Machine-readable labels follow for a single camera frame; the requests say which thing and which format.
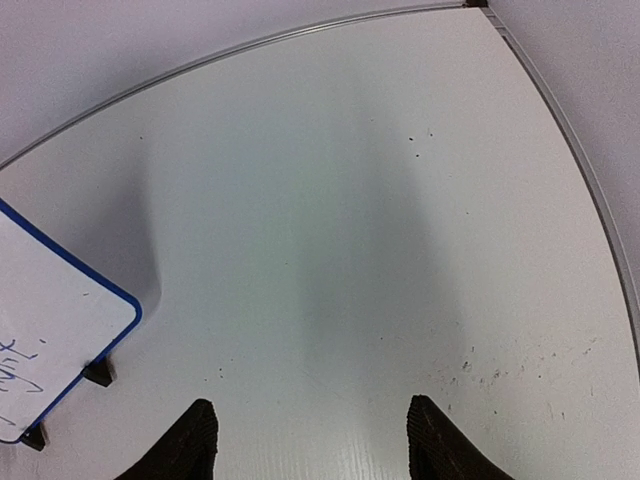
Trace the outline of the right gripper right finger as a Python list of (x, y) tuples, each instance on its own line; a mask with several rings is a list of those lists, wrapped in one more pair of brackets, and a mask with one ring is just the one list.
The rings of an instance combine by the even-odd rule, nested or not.
[(510, 480), (426, 395), (412, 397), (406, 431), (411, 479)]

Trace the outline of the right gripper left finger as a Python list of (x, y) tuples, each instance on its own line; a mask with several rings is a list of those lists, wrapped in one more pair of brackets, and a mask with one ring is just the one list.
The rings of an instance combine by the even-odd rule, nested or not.
[(218, 433), (213, 403), (197, 399), (149, 451), (117, 479), (212, 480)]

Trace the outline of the blue framed whiteboard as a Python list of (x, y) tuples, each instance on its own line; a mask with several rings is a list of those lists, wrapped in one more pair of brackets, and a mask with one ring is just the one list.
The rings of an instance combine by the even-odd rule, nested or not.
[(142, 315), (134, 296), (2, 203), (2, 443), (21, 442)]

